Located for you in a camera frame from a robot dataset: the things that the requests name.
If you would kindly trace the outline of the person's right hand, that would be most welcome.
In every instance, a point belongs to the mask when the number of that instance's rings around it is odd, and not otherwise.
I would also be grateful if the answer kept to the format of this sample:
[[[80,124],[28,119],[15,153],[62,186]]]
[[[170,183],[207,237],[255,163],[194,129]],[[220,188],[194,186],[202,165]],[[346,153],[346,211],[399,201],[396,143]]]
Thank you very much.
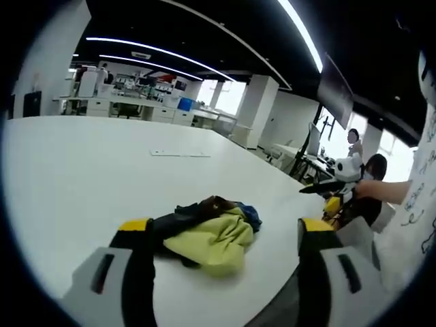
[[[360,180],[354,187],[355,198],[367,198],[373,197],[373,188],[377,185],[377,181],[374,180]]]

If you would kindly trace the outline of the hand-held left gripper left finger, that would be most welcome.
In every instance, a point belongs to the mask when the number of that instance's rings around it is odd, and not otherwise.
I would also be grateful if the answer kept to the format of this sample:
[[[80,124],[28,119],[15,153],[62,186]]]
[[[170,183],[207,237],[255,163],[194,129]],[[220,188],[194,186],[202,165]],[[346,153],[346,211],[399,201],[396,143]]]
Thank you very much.
[[[72,274],[63,309],[80,326],[156,326],[153,220],[123,223]]]

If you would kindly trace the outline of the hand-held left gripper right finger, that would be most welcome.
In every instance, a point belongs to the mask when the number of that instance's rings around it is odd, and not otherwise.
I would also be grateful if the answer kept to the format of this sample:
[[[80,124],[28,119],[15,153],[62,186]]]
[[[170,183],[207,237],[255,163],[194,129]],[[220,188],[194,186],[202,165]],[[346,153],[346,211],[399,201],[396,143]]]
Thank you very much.
[[[388,306],[374,233],[359,217],[336,231],[325,221],[298,222],[298,324],[370,326]]]

